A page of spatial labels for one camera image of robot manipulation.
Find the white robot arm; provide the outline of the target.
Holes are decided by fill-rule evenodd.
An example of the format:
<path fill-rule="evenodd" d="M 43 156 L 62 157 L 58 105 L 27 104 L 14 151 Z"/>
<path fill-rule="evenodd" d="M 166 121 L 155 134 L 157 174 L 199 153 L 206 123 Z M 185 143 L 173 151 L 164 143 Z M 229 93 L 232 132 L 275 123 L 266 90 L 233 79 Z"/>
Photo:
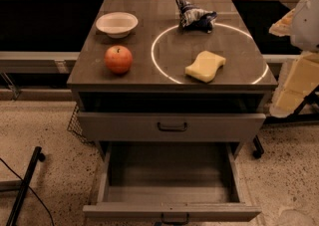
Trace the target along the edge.
<path fill-rule="evenodd" d="M 290 27 L 291 44 L 303 51 L 319 52 L 319 0 L 300 0 Z"/>

